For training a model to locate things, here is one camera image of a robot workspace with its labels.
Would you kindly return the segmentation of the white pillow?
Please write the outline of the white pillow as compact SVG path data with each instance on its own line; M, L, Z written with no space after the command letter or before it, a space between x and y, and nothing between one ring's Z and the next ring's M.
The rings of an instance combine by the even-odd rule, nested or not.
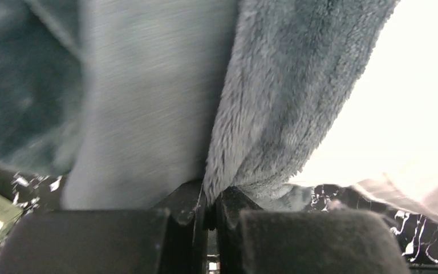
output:
M438 222L438 0L400 1L321 145L290 178Z

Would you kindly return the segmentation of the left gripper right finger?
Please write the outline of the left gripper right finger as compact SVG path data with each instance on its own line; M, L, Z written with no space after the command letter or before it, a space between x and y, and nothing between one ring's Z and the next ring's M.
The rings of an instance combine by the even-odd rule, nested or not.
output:
M409 273L374 212L271 212L238 188L216 200L222 273Z

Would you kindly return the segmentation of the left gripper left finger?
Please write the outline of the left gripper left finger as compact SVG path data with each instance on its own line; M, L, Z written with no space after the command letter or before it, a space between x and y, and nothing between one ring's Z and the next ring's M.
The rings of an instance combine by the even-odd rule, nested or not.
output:
M199 181L151 209L32 213L0 251L0 273L203 273Z

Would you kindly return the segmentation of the grey plush pillowcase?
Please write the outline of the grey plush pillowcase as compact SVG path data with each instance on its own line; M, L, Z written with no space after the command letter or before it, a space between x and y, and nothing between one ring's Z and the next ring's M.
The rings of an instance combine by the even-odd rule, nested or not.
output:
M396 1L0 1L0 167L66 209L148 208L200 179L300 211L289 184Z

